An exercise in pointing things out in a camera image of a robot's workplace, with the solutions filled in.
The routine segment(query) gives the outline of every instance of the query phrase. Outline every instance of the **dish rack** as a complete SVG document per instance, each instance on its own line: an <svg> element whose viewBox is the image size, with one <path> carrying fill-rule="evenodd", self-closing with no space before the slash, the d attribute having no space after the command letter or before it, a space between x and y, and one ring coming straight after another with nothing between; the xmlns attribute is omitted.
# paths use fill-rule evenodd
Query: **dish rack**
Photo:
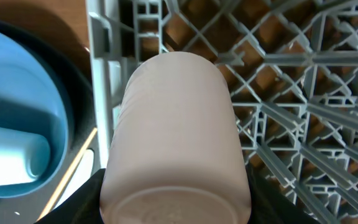
<svg viewBox="0 0 358 224"><path fill-rule="evenodd" d="M87 15L101 167L132 72L188 51L224 75L245 164L322 223L358 217L358 0L87 0Z"/></svg>

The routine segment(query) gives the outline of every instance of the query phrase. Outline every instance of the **blue plate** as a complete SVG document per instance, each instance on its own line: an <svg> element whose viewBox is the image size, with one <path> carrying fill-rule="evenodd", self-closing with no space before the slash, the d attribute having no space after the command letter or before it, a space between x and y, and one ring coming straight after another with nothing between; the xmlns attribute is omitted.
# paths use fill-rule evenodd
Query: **blue plate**
<svg viewBox="0 0 358 224"><path fill-rule="evenodd" d="M67 93L48 65L34 56L0 34L0 127L45 136L51 160L39 180L0 186L0 198L29 194L48 183L71 141L73 116Z"/></svg>

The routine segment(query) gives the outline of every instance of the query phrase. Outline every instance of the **beige cup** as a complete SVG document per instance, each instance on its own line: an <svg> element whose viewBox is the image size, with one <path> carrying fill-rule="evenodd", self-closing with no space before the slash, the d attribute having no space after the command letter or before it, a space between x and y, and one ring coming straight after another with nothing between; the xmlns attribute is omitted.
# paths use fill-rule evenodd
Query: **beige cup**
<svg viewBox="0 0 358 224"><path fill-rule="evenodd" d="M132 75L101 189L106 224L245 224L250 193L226 82L191 53Z"/></svg>

